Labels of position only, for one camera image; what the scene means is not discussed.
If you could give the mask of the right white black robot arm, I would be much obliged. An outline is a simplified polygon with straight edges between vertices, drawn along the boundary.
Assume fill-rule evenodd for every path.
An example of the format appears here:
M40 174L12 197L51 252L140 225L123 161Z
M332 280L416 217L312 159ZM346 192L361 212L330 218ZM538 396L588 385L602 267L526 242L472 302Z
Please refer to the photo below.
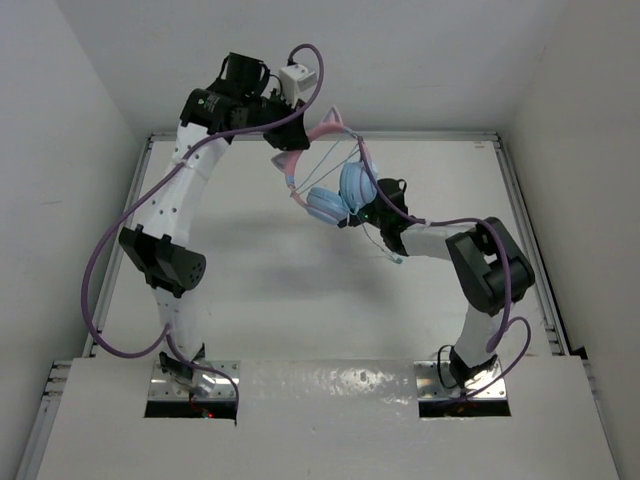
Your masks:
M368 219L386 247L402 257L425 256L451 262L468 302L462 331L450 348L449 371L463 388L493 367L513 304L535 283L533 268L496 217L419 222L408 214L406 183L384 178Z

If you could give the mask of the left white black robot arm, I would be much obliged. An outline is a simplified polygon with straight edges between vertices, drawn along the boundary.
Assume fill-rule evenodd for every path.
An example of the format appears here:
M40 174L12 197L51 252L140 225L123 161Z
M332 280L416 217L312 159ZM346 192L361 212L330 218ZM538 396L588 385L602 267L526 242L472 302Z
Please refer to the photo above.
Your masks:
M216 79L194 89L179 116L174 154L163 179L139 199L147 211L118 242L153 292L168 355L188 361L203 349L197 322L183 305L204 277L206 258L189 249L191 225L213 169L237 135L259 132L275 149L309 147L303 92L320 92L324 69L293 58L278 73L230 53Z

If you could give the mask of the metal base plate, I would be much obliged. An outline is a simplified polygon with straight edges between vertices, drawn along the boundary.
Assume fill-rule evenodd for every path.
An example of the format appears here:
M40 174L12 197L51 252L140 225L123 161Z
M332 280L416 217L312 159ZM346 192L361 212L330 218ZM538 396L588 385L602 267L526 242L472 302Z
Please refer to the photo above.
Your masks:
M208 371L196 370L191 380L171 373L155 362L148 387L150 401L187 400L192 394L199 401L235 401L237 395L231 381Z
M446 401L460 396L472 401L507 401L506 383L500 362L483 370L459 387L449 371L449 361L427 360L414 363L417 395L420 401Z

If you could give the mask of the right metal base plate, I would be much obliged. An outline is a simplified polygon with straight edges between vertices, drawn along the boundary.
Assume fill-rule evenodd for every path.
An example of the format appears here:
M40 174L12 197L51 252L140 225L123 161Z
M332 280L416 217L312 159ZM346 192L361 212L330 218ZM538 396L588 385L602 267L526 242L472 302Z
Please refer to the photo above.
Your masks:
M500 362L483 370L459 387L449 371L449 361L427 360L414 363L417 395L420 401L446 401L460 396L472 401L507 401L506 383Z

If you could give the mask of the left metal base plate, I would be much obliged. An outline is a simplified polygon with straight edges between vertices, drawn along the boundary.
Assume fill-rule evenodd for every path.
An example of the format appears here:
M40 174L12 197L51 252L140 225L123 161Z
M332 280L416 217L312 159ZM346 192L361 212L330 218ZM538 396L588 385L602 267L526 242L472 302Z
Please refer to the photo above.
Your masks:
M235 401L237 395L231 381L208 371L196 370L191 380L171 373L155 362L148 387L150 401L187 400L192 394L199 401Z

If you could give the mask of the aluminium table frame rail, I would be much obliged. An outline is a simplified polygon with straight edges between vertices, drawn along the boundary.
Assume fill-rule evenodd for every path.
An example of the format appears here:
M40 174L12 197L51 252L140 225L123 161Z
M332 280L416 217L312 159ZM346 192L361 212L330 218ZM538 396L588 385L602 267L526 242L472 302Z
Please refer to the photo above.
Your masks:
M238 420L148 418L150 358L97 350L57 362L22 479L611 478L606 439L577 357L566 353L514 170L493 133L374 132L381 173L408 181L422 217L499 217L536 282L526 325L500 345L506 416L423 418L414 363L462 328L451 265L396 266L371 228L338 230L288 197L256 137L214 169L191 236L208 259L189 310L209 356L237 361Z

